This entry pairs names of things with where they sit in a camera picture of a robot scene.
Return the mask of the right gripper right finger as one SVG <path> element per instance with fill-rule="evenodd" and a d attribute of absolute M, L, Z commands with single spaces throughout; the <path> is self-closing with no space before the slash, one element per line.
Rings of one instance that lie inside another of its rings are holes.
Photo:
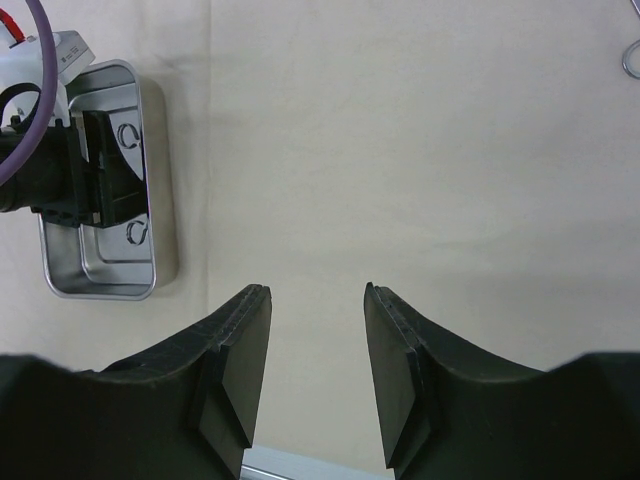
<path fill-rule="evenodd" d="M 639 357 L 548 371 L 492 354 L 391 289 L 364 294 L 385 463 L 398 479 L 635 479 Z"/>

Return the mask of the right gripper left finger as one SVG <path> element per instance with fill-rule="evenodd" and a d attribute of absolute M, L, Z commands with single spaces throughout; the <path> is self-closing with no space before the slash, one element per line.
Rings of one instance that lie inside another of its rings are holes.
<path fill-rule="evenodd" d="M 1 359 L 5 479 L 236 479 L 254 441 L 271 292 L 215 312 L 104 370 Z"/>

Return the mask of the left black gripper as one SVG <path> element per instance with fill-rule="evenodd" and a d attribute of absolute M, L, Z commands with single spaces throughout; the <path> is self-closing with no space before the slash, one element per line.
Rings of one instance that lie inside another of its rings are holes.
<path fill-rule="evenodd" d="M 147 188 L 126 161 L 109 115 L 84 111 L 60 120 L 1 186 L 1 211 L 28 208 L 64 227 L 110 228 L 148 213 Z"/>

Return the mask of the steel instrument tray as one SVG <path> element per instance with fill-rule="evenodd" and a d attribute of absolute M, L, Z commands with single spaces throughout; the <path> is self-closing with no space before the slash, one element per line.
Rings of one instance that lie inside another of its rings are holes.
<path fill-rule="evenodd" d="M 123 60 L 89 67 L 68 87 L 71 114 L 84 111 L 109 115 L 113 131 L 131 123 L 141 135 L 138 148 L 120 147 L 126 161 L 147 188 L 148 213 L 110 228 L 78 228 L 46 223 L 39 216 L 44 274 L 61 298 L 83 300 L 142 300 L 156 284 L 156 262 L 149 206 L 144 144 L 141 81 Z"/>

